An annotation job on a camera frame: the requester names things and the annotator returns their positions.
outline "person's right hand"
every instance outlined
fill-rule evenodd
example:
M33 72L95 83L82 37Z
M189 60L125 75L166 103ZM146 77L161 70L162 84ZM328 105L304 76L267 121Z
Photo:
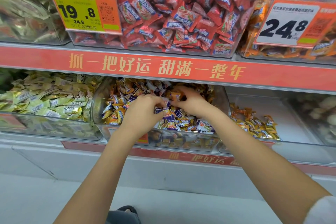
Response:
M209 107L212 107L200 94L195 90L185 87L178 86L173 89L173 91L183 92L187 97L186 101L177 101L174 100L171 102L171 105L174 107L179 107L185 110L187 113L197 116L204 117L207 113Z

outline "pants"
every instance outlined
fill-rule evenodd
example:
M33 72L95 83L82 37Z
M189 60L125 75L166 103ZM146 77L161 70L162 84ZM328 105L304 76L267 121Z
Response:
M105 224L141 224L141 221L135 213L109 211Z

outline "qr code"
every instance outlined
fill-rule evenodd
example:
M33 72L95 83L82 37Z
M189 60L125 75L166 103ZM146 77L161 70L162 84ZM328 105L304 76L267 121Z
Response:
M115 22L115 18L113 15L113 7L107 6L107 5L100 5L99 6L101 18L103 19L103 22Z
M310 27L308 34L321 34L330 21L331 19L318 19L313 26Z

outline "white sleeve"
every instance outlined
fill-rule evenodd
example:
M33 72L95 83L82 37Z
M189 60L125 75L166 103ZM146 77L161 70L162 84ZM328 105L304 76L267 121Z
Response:
M336 197L326 196L309 210L303 224L336 224Z

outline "yellow price tag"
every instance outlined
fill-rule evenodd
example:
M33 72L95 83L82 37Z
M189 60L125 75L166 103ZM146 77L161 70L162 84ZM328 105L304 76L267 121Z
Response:
M54 0L54 2L68 30L122 35L117 0Z

